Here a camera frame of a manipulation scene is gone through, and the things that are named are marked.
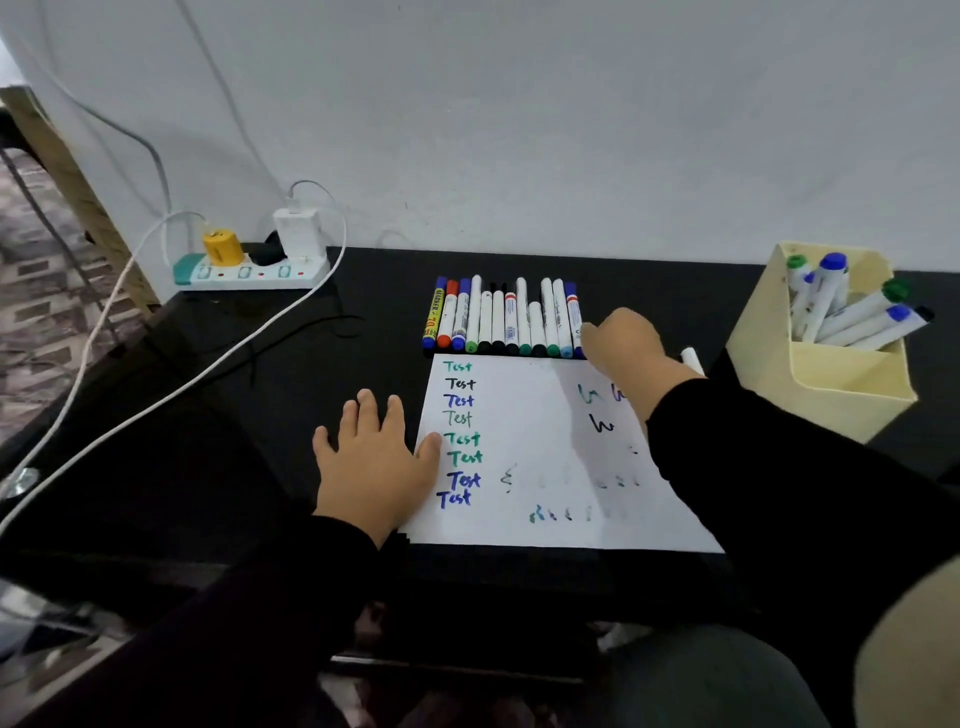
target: pen holder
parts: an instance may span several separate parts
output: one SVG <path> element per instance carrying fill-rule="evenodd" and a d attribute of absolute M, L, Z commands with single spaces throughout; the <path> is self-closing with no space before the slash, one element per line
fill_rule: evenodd
<path fill-rule="evenodd" d="M 786 259 L 810 265 L 827 253 L 847 256 L 851 294 L 868 294 L 893 276 L 881 254 L 865 248 L 780 243 L 727 341 L 740 384 L 795 415 L 866 443 L 915 401 L 906 351 L 897 341 L 878 352 L 795 342 L 790 337 Z"/>

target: row of markers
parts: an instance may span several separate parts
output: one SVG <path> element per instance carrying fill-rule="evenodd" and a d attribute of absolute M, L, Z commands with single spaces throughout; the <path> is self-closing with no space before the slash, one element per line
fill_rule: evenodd
<path fill-rule="evenodd" d="M 577 286 L 543 279 L 540 293 L 542 305 L 527 303 L 524 279 L 516 279 L 516 291 L 508 290 L 506 283 L 488 283 L 484 290 L 479 276 L 459 283 L 440 276 L 423 331 L 423 348 L 584 358 Z"/>

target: desk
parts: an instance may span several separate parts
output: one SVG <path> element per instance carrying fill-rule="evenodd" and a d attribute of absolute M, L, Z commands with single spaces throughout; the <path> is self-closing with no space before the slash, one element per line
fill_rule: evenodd
<path fill-rule="evenodd" d="M 760 270 L 350 250 L 321 294 L 207 381 L 94 450 L 39 497 L 0 543 L 0 573 L 53 598 L 89 599 L 146 623 L 276 533 L 293 511 L 310 508 L 318 482 L 313 430 L 335 429 L 344 400 L 360 388 L 371 387 L 381 407 L 388 394 L 403 398 L 413 445 L 430 369 L 420 334 L 437 275 L 524 276 L 533 289 L 544 275 L 574 280 L 587 319 L 599 322 L 619 305 L 635 308 L 657 326 L 669 352 L 693 345 L 709 368 Z M 940 318 L 909 346 L 920 402 L 875 446 L 937 477 L 960 449 L 960 340 L 951 324 L 960 311 L 960 276 L 906 275 Z M 299 295 L 179 294 L 142 340 L 91 372 L 61 434 L 35 464 L 49 473 Z M 329 320 L 345 315 L 358 318 Z M 5 468 L 35 437 L 26 432 L 0 452 Z M 578 619 L 656 621 L 723 619 L 746 605 L 723 556 L 467 546 L 396 552 L 400 576 L 390 598 L 411 613 L 438 600 L 493 609 L 522 599 L 532 613 L 563 607 Z"/>

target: dark pants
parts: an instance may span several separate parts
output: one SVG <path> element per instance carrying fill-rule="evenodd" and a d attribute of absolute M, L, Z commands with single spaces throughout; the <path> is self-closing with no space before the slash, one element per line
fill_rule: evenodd
<path fill-rule="evenodd" d="M 767 643 L 730 627 L 687 627 L 626 644 L 575 725 L 828 728 L 806 682 Z"/>

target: marker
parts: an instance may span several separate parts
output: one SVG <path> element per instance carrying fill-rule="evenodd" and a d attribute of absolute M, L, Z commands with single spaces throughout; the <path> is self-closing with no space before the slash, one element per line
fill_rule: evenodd
<path fill-rule="evenodd" d="M 446 278 L 437 276 L 437 287 L 433 290 L 433 299 L 430 300 L 430 313 L 426 317 L 426 328 L 423 330 L 423 347 L 433 349 L 437 346 L 437 332 L 440 331 L 440 316 L 444 310 L 444 289 Z"/>
<path fill-rule="evenodd" d="M 546 336 L 543 333 L 543 312 L 540 304 L 530 302 L 530 341 L 533 343 L 534 356 L 546 356 Z"/>
<path fill-rule="evenodd" d="M 865 339 L 854 341 L 848 346 L 848 349 L 863 349 L 868 352 L 875 352 L 882 349 L 887 344 L 892 344 L 898 339 L 902 339 L 908 333 L 913 333 L 918 328 L 923 328 L 933 321 L 933 311 L 925 305 L 919 305 L 910 312 L 904 321 L 894 327 L 886 328 L 880 333 L 868 336 Z"/>
<path fill-rule="evenodd" d="M 560 345 L 560 356 L 564 359 L 572 359 L 573 339 L 570 338 L 570 317 L 566 313 L 564 282 L 560 279 L 553 281 L 553 310 L 557 313 L 557 343 Z"/>
<path fill-rule="evenodd" d="M 507 288 L 507 284 L 503 284 L 504 290 Z M 520 353 L 519 337 L 516 332 L 516 293 L 513 291 L 508 291 L 503 296 L 503 311 L 504 311 L 504 324 L 503 324 L 503 336 L 504 341 L 507 342 L 507 353 L 516 355 Z"/>
<path fill-rule="evenodd" d="M 827 309 L 827 315 L 836 313 L 845 305 L 850 296 L 850 268 L 845 268 L 843 277 L 840 279 L 840 285 L 837 286 L 837 292 L 833 294 L 833 301 L 830 302 L 830 308 Z"/>
<path fill-rule="evenodd" d="M 906 301 L 909 295 L 909 285 L 902 280 L 889 279 L 880 286 L 880 290 L 874 291 L 856 303 L 844 306 L 832 316 L 827 316 L 820 327 L 820 331 L 817 332 L 816 340 L 819 342 L 844 328 L 849 328 L 876 316 L 878 313 L 883 313 L 894 303 Z"/>
<path fill-rule="evenodd" d="M 557 306 L 553 300 L 553 283 L 550 279 L 540 282 L 540 296 L 543 306 L 543 333 L 546 336 L 546 352 L 551 356 L 560 356 L 560 340 L 557 334 Z"/>
<path fill-rule="evenodd" d="M 584 320 L 580 315 L 580 299 L 577 298 L 577 284 L 564 283 L 564 292 L 566 293 L 566 312 L 570 316 L 570 338 L 573 343 L 573 355 L 578 359 L 584 358 L 584 350 L 580 345 L 580 328 Z"/>
<path fill-rule="evenodd" d="M 437 346 L 446 349 L 450 346 L 450 336 L 453 333 L 453 322 L 457 318 L 457 289 L 456 280 L 446 282 L 446 301 L 444 301 L 444 315 L 440 317 L 440 333 L 437 334 Z"/>
<path fill-rule="evenodd" d="M 476 353 L 480 341 L 480 292 L 483 290 L 483 281 L 474 276 L 470 283 L 470 311 L 467 319 L 467 353 Z"/>
<path fill-rule="evenodd" d="M 457 296 L 457 315 L 453 317 L 453 350 L 462 352 L 467 345 L 467 325 L 470 309 L 470 279 L 460 279 L 460 295 Z"/>
<path fill-rule="evenodd" d="M 797 336 L 801 341 L 813 343 L 816 339 L 820 325 L 827 318 L 827 310 L 833 303 L 833 296 L 837 292 L 837 286 L 840 285 L 846 267 L 845 255 L 827 253 L 820 261 L 820 266 L 813 272 L 813 282 L 810 283 L 810 304 L 806 315 L 797 327 Z"/>
<path fill-rule="evenodd" d="M 800 293 L 804 287 L 804 279 L 810 270 L 810 264 L 806 262 L 806 255 L 791 255 L 786 259 L 786 284 L 794 293 Z"/>
<path fill-rule="evenodd" d="M 484 291 L 480 296 L 480 343 L 477 350 L 487 353 L 491 347 L 493 336 L 493 293 Z"/>
<path fill-rule="evenodd" d="M 507 348 L 503 333 L 503 289 L 505 286 L 497 288 L 494 283 L 491 283 L 490 288 L 493 289 L 493 350 L 496 353 L 503 353 Z"/>
<path fill-rule="evenodd" d="M 832 347 L 845 347 L 854 341 L 865 339 L 868 336 L 873 336 L 875 333 L 880 333 L 886 328 L 896 326 L 901 321 L 904 321 L 910 313 L 910 306 L 897 303 L 890 306 L 887 310 L 878 313 L 876 316 L 871 316 L 866 321 L 861 321 L 859 324 L 854 324 L 850 328 L 837 331 L 832 336 L 828 336 L 818 343 Z"/>
<path fill-rule="evenodd" d="M 529 356 L 533 347 L 530 346 L 530 311 L 527 307 L 527 281 L 524 279 L 516 279 L 516 336 L 520 355 Z"/>
<path fill-rule="evenodd" d="M 680 359 L 698 375 L 704 376 L 704 368 L 700 366 L 700 357 L 697 356 L 697 352 L 693 350 L 693 347 L 687 347 L 680 352 Z"/>

